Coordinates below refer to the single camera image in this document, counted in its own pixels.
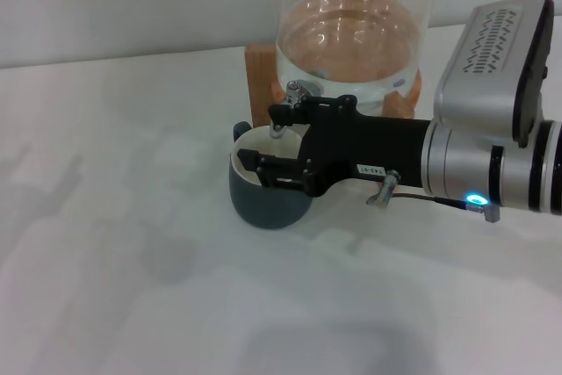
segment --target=label sticker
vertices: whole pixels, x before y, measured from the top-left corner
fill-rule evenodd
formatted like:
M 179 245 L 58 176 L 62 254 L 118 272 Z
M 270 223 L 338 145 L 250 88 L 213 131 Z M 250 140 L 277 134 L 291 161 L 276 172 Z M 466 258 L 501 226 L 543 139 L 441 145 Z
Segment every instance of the label sticker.
M 361 173 L 362 175 L 386 177 L 386 170 L 384 167 L 365 166 L 363 164 L 358 164 L 357 170 L 359 170 L 359 173 Z

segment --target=cup handle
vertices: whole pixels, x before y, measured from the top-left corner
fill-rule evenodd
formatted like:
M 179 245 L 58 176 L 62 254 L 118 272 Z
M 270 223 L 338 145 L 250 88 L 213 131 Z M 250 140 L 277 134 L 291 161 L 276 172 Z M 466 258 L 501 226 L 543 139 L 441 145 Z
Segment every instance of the cup handle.
M 238 138 L 240 138 L 246 132 L 249 132 L 251 130 L 252 130 L 252 126 L 250 126 L 248 122 L 240 122 L 236 124 L 233 130 L 234 142 L 237 142 Z

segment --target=blue led light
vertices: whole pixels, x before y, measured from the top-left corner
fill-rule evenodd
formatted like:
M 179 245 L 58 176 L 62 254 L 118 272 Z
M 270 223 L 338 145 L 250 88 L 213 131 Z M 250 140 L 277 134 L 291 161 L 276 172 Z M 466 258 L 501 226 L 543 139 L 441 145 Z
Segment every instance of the blue led light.
M 488 201 L 482 195 L 478 195 L 476 193 L 467 195 L 466 202 L 470 202 L 471 204 L 474 204 L 476 206 L 487 206 L 488 204 L 490 204 L 490 201 Z

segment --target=glass jar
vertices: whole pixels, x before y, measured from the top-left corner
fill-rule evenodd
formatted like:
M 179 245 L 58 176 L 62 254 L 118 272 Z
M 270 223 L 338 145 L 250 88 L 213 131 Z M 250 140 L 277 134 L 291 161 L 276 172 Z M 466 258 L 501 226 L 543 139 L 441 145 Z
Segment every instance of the glass jar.
M 379 115 L 385 95 L 414 85 L 433 0 L 281 0 L 277 76 L 325 97 L 353 94 Z

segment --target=cable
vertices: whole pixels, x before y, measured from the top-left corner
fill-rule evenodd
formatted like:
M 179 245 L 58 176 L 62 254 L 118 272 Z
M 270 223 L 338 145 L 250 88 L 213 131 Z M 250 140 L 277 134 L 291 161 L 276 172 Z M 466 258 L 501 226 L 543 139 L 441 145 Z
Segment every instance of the cable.
M 464 201 L 456 201 L 454 199 L 442 199 L 434 197 L 426 197 L 425 195 L 415 195 L 413 193 L 395 193 L 393 198 L 408 198 L 408 199 L 419 199 L 421 201 L 431 201 L 442 206 L 451 206 L 459 210 L 466 211 L 466 203 Z

